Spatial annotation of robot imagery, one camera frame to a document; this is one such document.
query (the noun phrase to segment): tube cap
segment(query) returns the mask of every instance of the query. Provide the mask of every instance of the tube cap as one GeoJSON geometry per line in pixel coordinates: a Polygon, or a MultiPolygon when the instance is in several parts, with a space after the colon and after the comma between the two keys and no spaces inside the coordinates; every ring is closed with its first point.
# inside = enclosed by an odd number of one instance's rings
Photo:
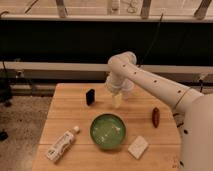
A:
{"type": "Polygon", "coordinates": [[[75,127],[73,127],[73,130],[74,130],[76,133],[79,133],[79,132],[80,132],[80,128],[79,128],[79,126],[75,126],[75,127]]]}

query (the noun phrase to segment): floor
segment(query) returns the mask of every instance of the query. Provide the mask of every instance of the floor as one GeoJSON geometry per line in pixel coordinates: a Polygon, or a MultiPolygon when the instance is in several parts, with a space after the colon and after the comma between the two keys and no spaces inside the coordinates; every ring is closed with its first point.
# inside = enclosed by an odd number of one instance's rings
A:
{"type": "Polygon", "coordinates": [[[15,96],[12,106],[0,104],[0,131],[9,137],[0,142],[1,171],[30,171],[51,97],[15,96]]]}

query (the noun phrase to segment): bowl rim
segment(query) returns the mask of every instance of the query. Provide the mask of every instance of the bowl rim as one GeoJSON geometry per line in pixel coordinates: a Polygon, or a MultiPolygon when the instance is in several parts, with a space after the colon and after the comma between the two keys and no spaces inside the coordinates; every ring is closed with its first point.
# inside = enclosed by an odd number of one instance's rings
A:
{"type": "Polygon", "coordinates": [[[93,119],[93,121],[92,121],[92,123],[91,123],[91,125],[90,125],[90,137],[91,137],[92,141],[95,143],[95,145],[97,145],[97,146],[98,146],[99,148],[101,148],[101,149],[104,149],[104,150],[115,149],[115,148],[117,148],[118,146],[120,146],[120,145],[122,144],[122,142],[124,141],[124,139],[125,139],[125,137],[126,137],[126,125],[124,124],[123,120],[122,120],[119,116],[117,116],[116,114],[112,114],[112,113],[103,113],[103,114],[100,114],[100,115],[98,115],[97,117],[95,117],[95,119],[93,119]],[[99,118],[104,117],[104,116],[111,116],[111,117],[114,117],[114,118],[118,119],[118,120],[121,122],[121,124],[123,125],[124,136],[123,136],[122,140],[120,141],[120,143],[119,143],[116,147],[114,147],[114,148],[102,148],[102,147],[100,147],[100,145],[95,141],[95,138],[94,138],[94,136],[93,136],[93,134],[92,134],[92,129],[93,129],[94,123],[95,123],[99,118]]]}

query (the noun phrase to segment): white eraser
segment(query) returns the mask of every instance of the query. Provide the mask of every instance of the white eraser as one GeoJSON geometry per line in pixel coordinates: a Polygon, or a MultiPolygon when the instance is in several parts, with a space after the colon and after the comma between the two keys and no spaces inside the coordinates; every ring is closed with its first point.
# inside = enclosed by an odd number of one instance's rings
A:
{"type": "Polygon", "coordinates": [[[148,142],[142,137],[138,136],[134,142],[129,146],[128,151],[136,158],[139,159],[145,149],[149,146],[148,142]]]}

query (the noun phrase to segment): black object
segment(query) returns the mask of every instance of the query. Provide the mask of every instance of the black object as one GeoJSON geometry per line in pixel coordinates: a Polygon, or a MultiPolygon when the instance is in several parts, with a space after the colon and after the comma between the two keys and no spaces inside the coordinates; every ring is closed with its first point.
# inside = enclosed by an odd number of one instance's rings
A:
{"type": "Polygon", "coordinates": [[[4,141],[8,138],[8,134],[5,131],[0,132],[0,141],[4,141]]]}
{"type": "Polygon", "coordinates": [[[12,98],[10,85],[5,79],[0,79],[0,102],[6,102],[12,98]]]}
{"type": "Polygon", "coordinates": [[[88,106],[91,105],[95,101],[95,90],[94,89],[90,89],[86,93],[86,101],[87,101],[88,106]]]}

